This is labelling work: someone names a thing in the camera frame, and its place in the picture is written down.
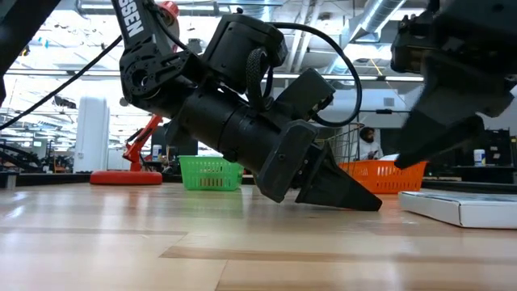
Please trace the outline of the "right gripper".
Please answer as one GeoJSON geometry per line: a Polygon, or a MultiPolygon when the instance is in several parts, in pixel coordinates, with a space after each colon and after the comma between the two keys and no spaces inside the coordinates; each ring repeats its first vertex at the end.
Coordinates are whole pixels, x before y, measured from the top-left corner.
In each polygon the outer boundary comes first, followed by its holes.
{"type": "Polygon", "coordinates": [[[517,0],[448,0],[434,14],[430,38],[421,112],[410,112],[397,142],[400,169],[476,139],[485,130],[476,114],[500,116],[517,86],[517,0]]]}

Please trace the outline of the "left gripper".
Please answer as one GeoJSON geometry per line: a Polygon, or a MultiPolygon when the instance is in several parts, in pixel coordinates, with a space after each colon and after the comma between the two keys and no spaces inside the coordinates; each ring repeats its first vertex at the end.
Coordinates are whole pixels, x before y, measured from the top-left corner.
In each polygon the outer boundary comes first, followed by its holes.
{"type": "Polygon", "coordinates": [[[193,138],[250,170],[261,193],[275,202],[284,200],[306,159],[296,203],[372,212],[382,206],[338,166],[328,143],[312,144],[317,129],[304,120],[281,116],[276,125],[232,91],[199,88],[185,99],[177,121],[193,138]]]}

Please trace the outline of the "gold wire basket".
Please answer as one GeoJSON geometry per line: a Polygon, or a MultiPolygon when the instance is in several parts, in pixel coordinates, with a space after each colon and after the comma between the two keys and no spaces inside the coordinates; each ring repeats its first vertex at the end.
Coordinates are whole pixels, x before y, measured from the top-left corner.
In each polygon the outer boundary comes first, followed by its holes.
{"type": "Polygon", "coordinates": [[[351,123],[341,128],[318,126],[319,134],[316,143],[330,145],[337,164],[354,162],[359,159],[359,131],[364,127],[361,123],[351,123]]]}

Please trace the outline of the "orange plastic basket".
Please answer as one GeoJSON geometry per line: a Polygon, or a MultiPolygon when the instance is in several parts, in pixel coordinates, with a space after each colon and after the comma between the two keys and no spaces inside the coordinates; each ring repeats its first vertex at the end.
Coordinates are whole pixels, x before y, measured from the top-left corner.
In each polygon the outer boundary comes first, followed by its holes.
{"type": "Polygon", "coordinates": [[[373,194],[398,194],[401,191],[417,192],[421,188],[426,165],[426,162],[420,162],[399,169],[394,161],[363,160],[341,162],[338,166],[373,194]]]}

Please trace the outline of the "person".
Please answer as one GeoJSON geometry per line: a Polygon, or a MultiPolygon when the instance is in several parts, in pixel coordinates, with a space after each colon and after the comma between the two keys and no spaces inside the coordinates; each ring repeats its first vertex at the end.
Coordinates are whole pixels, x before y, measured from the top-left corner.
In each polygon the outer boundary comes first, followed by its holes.
{"type": "Polygon", "coordinates": [[[375,140],[375,129],[365,126],[359,131],[359,159],[377,160],[384,156],[380,144],[375,140]]]}

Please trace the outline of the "green plastic basket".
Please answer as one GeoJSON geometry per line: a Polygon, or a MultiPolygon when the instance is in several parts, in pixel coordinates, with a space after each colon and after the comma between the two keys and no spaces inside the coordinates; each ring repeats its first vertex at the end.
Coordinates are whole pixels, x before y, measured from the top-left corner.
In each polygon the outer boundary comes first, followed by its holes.
{"type": "Polygon", "coordinates": [[[179,156],[183,186],[189,190],[235,191],[244,167],[216,156],[179,156]]]}

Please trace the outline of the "red desk lamp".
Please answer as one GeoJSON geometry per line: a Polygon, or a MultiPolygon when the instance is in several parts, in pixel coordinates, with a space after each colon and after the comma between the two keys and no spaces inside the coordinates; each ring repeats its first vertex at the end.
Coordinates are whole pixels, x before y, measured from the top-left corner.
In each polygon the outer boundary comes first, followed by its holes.
{"type": "MultiPolygon", "coordinates": [[[[168,30],[179,36],[179,6],[171,0],[158,3],[163,13],[163,20],[168,30]]],[[[162,183],[162,174],[152,171],[143,171],[145,160],[141,157],[141,150],[152,134],[156,131],[162,117],[152,115],[148,124],[137,130],[125,143],[126,150],[122,158],[130,162],[129,171],[95,171],[90,175],[90,183],[98,185],[159,185],[162,183]]]]}

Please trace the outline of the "white building column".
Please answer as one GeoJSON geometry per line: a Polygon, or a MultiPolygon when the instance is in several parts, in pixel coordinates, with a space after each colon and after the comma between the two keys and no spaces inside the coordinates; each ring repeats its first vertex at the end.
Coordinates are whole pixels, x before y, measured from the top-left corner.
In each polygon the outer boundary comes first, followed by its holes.
{"type": "Polygon", "coordinates": [[[74,173],[107,169],[110,108],[105,97],[81,97],[74,148],[74,173]]]}

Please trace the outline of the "black aluminium table frame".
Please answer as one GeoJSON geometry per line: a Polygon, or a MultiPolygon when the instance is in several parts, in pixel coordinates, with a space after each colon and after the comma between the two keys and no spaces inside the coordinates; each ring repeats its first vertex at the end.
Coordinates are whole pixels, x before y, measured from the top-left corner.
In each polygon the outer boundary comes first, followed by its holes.
{"type": "MultiPolygon", "coordinates": [[[[17,174],[15,185],[24,187],[89,182],[90,174],[22,173],[17,174]]],[[[517,195],[517,184],[508,183],[475,183],[425,179],[421,183],[421,188],[452,192],[517,195]]]]}

